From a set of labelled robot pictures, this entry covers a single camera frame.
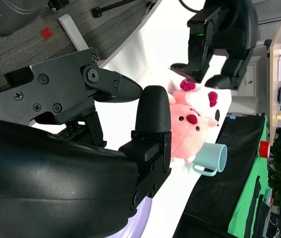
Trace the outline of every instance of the black screw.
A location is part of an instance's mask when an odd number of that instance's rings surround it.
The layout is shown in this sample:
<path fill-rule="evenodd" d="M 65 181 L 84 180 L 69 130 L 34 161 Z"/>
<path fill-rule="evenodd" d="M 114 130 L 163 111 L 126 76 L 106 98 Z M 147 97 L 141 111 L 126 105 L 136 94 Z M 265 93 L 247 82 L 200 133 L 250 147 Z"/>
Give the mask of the black screw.
<path fill-rule="evenodd" d="M 14 93 L 13 93 L 13 98 L 16 99 L 16 100 L 21 100 L 21 99 L 23 99 L 23 94 L 22 94 L 22 92 L 19 92 L 19 91 L 14 92 Z"/>
<path fill-rule="evenodd" d="M 96 54 L 92 54 L 92 55 L 91 55 L 91 60 L 92 60 L 93 62 L 96 62 L 96 61 L 97 61 L 97 55 L 96 55 Z"/>
<path fill-rule="evenodd" d="M 45 74 L 40 74 L 39 77 L 38 77 L 38 80 L 41 84 L 49 83 L 49 77 Z"/>
<path fill-rule="evenodd" d="M 133 203 L 134 203 L 135 206 L 139 205 L 139 200 L 140 200 L 139 194 L 140 194 L 140 192 L 137 191 L 136 194 L 134 195 L 134 202 Z"/>
<path fill-rule="evenodd" d="M 53 111 L 55 113 L 60 113 L 62 111 L 62 106 L 60 103 L 56 103 L 53 105 Z"/>
<path fill-rule="evenodd" d="M 99 80 L 99 74 L 95 69 L 90 69 L 89 71 L 87 71 L 87 78 L 90 82 L 95 83 L 97 82 L 97 80 Z"/>
<path fill-rule="evenodd" d="M 41 105 L 39 103 L 35 103 L 33 106 L 32 106 L 32 109 L 35 111 L 35 112 L 39 112 L 41 110 Z"/>

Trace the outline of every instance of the pink plush toy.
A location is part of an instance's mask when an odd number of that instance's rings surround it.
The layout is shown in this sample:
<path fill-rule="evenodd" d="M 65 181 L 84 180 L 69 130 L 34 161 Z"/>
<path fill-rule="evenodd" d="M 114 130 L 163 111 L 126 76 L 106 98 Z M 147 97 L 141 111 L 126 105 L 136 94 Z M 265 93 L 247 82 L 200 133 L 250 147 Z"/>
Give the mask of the pink plush toy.
<path fill-rule="evenodd" d="M 208 136 L 209 127 L 217 126 L 218 122 L 213 118 L 201 116 L 200 112 L 187 103 L 185 93 L 194 90 L 195 83 L 184 80 L 180 87 L 181 89 L 173 95 L 169 94 L 172 131 L 171 160 L 174 161 L 173 157 L 176 157 L 190 163 L 190 160 L 193 160 L 202 148 Z M 209 93 L 210 106 L 214 106 L 217 94 L 211 93 L 211 96 Z"/>

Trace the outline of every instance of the plush toy ear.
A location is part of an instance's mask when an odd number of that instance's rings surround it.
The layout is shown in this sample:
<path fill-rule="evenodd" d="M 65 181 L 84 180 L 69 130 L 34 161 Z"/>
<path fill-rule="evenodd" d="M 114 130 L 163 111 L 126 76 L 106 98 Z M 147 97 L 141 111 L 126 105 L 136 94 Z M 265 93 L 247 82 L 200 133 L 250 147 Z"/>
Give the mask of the plush toy ear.
<path fill-rule="evenodd" d="M 170 93 L 168 93 L 168 98 L 169 98 L 169 104 L 170 105 L 175 105 L 176 104 L 175 98 Z"/>
<path fill-rule="evenodd" d="M 213 118 L 205 118 L 205 119 L 206 119 L 206 124 L 208 125 L 208 127 L 215 127 L 215 126 L 219 125 L 218 121 Z"/>

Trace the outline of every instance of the light blue mug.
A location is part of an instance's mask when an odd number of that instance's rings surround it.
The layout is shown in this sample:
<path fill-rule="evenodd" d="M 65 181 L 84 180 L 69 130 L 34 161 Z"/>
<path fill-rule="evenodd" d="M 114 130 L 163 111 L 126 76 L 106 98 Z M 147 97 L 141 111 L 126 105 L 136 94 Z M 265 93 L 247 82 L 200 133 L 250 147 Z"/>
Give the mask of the light blue mug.
<path fill-rule="evenodd" d="M 204 143 L 201 150 L 197 153 L 192 168 L 195 172 L 205 175 L 214 176 L 217 172 L 222 172 L 227 161 L 227 147 L 221 144 Z M 202 166 L 212 172 L 197 169 L 196 166 Z"/>

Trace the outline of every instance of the white cabinet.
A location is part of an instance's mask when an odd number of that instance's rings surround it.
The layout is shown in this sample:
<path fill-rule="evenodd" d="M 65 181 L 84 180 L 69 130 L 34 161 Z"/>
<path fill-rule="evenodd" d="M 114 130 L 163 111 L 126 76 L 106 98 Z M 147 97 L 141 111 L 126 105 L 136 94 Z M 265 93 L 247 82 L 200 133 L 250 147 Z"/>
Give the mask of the white cabinet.
<path fill-rule="evenodd" d="M 255 66 L 247 66 L 247 72 L 243 78 L 243 81 L 239 87 L 238 95 L 242 97 L 255 97 L 256 87 L 255 87 Z"/>
<path fill-rule="evenodd" d="M 256 97 L 257 96 L 257 79 L 256 75 L 257 67 L 256 64 L 261 56 L 253 56 L 250 59 L 249 65 L 247 66 L 247 72 L 240 84 L 240 87 L 237 91 L 232 90 L 232 96 L 240 96 L 240 97 Z"/>

